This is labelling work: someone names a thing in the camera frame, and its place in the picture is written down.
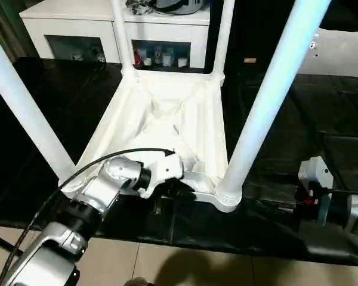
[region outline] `black tablecloth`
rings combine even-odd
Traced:
[[[117,64],[22,58],[15,68],[71,158],[77,162],[121,81]],[[222,88],[227,152],[231,156],[262,75],[228,77]],[[302,222],[265,197],[292,193],[291,182],[268,174],[297,174],[301,160],[323,156],[342,189],[358,191],[358,78],[298,75],[243,186],[232,213],[206,203],[121,197],[99,237],[180,247],[358,265],[358,237],[329,223]],[[23,228],[57,186],[53,171],[0,96],[0,225]],[[60,195],[41,215],[46,225]]]

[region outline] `white wall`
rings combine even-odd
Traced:
[[[358,77],[358,32],[318,29],[299,73]]]

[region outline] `cabinet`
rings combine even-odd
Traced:
[[[45,0],[20,17],[41,58],[121,62],[110,0]],[[209,7],[132,15],[124,5],[124,20],[130,49],[143,63],[204,67]]]

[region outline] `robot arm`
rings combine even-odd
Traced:
[[[75,263],[88,247],[122,189],[133,189],[148,198],[167,179],[180,179],[183,164],[177,154],[148,168],[125,157],[105,161],[98,175],[77,191],[70,204],[18,258],[3,280],[12,286],[73,286],[79,279]]]

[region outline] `shelf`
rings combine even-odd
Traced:
[[[209,26],[209,15],[209,6],[191,15],[132,15],[124,7],[125,22]],[[110,0],[45,0],[21,12],[20,17],[113,21]]]

